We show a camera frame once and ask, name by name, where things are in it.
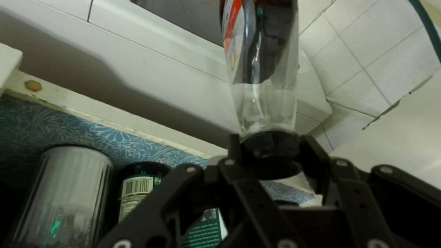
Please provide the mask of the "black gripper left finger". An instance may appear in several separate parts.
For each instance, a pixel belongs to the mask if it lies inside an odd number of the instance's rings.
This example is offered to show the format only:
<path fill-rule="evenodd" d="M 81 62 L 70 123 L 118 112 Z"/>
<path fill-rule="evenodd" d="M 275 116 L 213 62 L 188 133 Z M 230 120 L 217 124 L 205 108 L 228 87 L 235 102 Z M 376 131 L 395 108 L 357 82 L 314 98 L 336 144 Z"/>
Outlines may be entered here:
<path fill-rule="evenodd" d="M 176 167 L 97 248 L 180 248 L 188 229 L 219 208 L 227 236 L 217 248 L 295 248 L 295 230 L 259 183 L 259 170 L 223 160 Z"/>

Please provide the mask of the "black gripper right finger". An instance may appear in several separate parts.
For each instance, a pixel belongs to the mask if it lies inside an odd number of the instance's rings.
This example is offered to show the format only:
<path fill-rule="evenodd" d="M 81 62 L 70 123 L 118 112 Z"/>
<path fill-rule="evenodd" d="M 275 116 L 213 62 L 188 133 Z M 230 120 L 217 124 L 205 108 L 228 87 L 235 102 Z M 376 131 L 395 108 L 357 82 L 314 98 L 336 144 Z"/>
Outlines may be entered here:
<path fill-rule="evenodd" d="M 304 211 L 308 248 L 441 248 L 441 190 L 391 164 L 362 171 L 300 139 L 299 160 L 321 206 Z"/>

